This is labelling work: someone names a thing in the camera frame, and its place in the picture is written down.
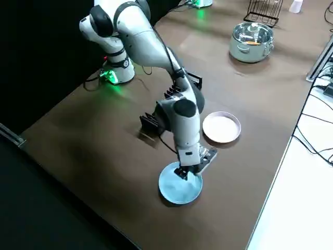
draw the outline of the stainless steel pot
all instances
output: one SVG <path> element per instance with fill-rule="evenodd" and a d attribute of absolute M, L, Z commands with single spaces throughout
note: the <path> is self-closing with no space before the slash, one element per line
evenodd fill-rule
<path fill-rule="evenodd" d="M 273 30 L 258 22 L 244 22 L 233 30 L 230 54 L 239 61 L 255 63 L 273 50 Z"/>

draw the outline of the plate rim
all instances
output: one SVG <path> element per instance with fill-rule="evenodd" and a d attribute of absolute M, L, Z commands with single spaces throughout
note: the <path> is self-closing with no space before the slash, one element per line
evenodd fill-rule
<path fill-rule="evenodd" d="M 174 201 L 171 201 L 169 200 L 166 196 L 165 196 L 165 193 L 161 190 L 161 186 L 160 186 L 160 181 L 161 181 L 161 175 L 162 173 L 166 170 L 166 169 L 169 169 L 169 168 L 173 168 L 174 164 L 179 164 L 179 161 L 175 161 L 174 163 L 170 163 L 169 165 L 167 165 L 166 167 L 163 168 L 163 170 L 161 171 L 160 175 L 159 175 L 159 178 L 158 178 L 158 188 L 162 194 L 162 196 L 169 202 L 173 203 L 173 204 L 177 204 L 177 205 L 184 205 L 184 204 L 188 204 L 188 203 L 191 203 L 193 202 L 196 198 L 198 198 L 198 196 L 200 195 L 201 191 L 202 191 L 202 187 L 203 187 L 203 178 L 201 175 L 197 176 L 197 177 L 200 177 L 200 183 L 201 183 L 201 186 L 200 186 L 200 191 L 198 192 L 197 196 L 195 196 L 191 201 L 188 201 L 188 202 L 174 202 Z"/>
<path fill-rule="evenodd" d="M 205 121 L 207 121 L 207 118 L 209 118 L 209 117 L 211 117 L 211 116 L 214 116 L 214 114 L 216 114 L 216 113 L 218 113 L 218 114 L 228 114 L 228 116 L 226 116 L 226 115 L 224 115 L 224 116 L 220 116 L 220 117 L 227 117 L 227 118 L 231 118 L 231 120 L 236 124 L 236 126 L 238 127 L 238 133 L 237 133 L 237 135 L 236 135 L 236 137 L 233 139 L 233 140 L 231 140 L 231 141 L 224 141 L 224 142 L 221 142 L 221 141 L 217 141 L 217 140 L 215 140 L 215 139 L 213 139 L 213 138 L 211 138 L 211 137 L 209 137 L 206 133 L 205 133 L 205 129 L 204 129 L 204 127 L 205 127 Z M 204 134 L 209 138 L 209 139 L 211 139 L 212 141 L 215 141 L 215 142 L 217 142 L 217 143 L 230 143 L 230 142 L 233 142 L 234 140 L 236 140 L 239 136 L 240 136 L 240 133 L 241 133 L 241 124 L 240 124 L 240 122 L 239 122 L 239 120 L 237 119 L 237 117 L 236 116 L 234 116 L 233 114 L 231 114 L 231 113 L 229 113 L 229 112 L 225 112 L 225 111 L 215 111 L 215 112 L 212 112 L 212 113 L 210 113 L 209 115 L 207 115 L 205 118 L 204 118 L 204 120 L 203 120 L 203 122 L 202 122 L 202 131 L 204 132 Z"/>

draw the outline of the pot lid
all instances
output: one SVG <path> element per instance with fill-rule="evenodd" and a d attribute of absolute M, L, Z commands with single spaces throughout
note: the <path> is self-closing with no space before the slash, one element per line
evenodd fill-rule
<path fill-rule="evenodd" d="M 233 30 L 233 37 L 249 45 L 259 45 L 273 41 L 273 30 L 258 22 L 244 22 Z"/>

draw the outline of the white cup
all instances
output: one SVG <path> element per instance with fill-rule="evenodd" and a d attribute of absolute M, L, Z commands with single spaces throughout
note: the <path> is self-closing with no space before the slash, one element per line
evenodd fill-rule
<path fill-rule="evenodd" d="M 289 11 L 292 13 L 298 13 L 301 11 L 303 0 L 294 0 L 292 5 L 289 8 Z"/>

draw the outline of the white table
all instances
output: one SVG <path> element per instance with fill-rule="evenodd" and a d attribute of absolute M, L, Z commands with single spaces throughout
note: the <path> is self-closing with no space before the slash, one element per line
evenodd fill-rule
<path fill-rule="evenodd" d="M 317 79 L 315 85 L 327 85 Z M 311 94 L 333 107 L 322 90 Z M 333 111 L 309 96 L 304 113 L 333 121 Z M 333 124 L 302 115 L 298 127 L 317 151 L 333 147 Z M 294 132 L 302 139 L 299 131 Z M 333 150 L 323 152 L 327 159 Z M 285 150 L 248 250 L 333 249 L 333 168 L 294 137 Z"/>

